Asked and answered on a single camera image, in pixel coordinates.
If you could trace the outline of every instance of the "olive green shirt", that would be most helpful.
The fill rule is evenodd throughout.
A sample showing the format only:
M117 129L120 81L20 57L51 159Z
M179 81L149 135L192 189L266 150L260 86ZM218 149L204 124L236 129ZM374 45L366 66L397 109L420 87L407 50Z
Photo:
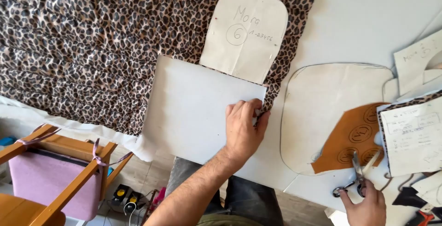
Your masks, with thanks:
M250 219L223 214L204 215L199 220L198 226L262 226Z

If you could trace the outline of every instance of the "hairy forearm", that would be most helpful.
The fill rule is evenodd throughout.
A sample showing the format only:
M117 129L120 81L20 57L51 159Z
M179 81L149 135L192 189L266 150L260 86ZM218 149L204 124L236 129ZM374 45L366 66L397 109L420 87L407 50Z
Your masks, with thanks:
M216 191L243 165L222 148L161 203L145 226L196 225Z

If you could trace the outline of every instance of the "hand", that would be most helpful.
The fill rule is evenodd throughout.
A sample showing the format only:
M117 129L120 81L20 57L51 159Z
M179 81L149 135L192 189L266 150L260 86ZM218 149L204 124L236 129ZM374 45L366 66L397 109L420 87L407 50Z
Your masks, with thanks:
M251 99L248 102L239 101L230 104L225 109L226 120L226 152L241 165L256 152L261 144L269 122L270 111L265 112L259 119L256 128L252 118L256 117L255 109L260 109L262 102Z
M382 192L374 188L373 183L366 179L365 199L353 204L344 190L339 190L341 200L347 210L347 219L350 226L385 226L387 218L385 198Z

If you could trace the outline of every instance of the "scissors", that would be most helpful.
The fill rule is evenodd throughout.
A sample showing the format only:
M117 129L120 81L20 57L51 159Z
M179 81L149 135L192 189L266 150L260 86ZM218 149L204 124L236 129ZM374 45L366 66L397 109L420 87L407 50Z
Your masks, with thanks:
M377 160L377 158L379 157L381 153L381 150L378 150L378 152L373 156L373 158L371 158L371 160L368 162L368 164L364 167L364 171L367 171L373 164L374 162ZM346 186L340 186L340 187L336 187L333 190L333 196L335 198L340 197L341 195L339 194L338 190L340 189L347 189L350 186L356 184L357 182L359 183L358 188L356 189L358 191L358 194L365 198L365 195L362 194L362 189L365 188L365 178L364 178L364 174L361 168L361 165L359 164L359 158L358 158L358 153L355 151L353 152L353 158L351 159L351 161L353 162L353 168L355 169L355 173L356 173L356 178L351 181L350 183L348 183Z

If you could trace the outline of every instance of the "pink chair seat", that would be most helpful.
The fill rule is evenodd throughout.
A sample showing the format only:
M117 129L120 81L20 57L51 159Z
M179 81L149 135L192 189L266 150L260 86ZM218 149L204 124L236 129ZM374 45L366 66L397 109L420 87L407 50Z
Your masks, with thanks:
M69 156L43 150L30 151L9 161L14 196L47 206L87 165L87 162ZM98 211L101 178L100 166L99 173L92 175L62 212L80 220L92 220Z

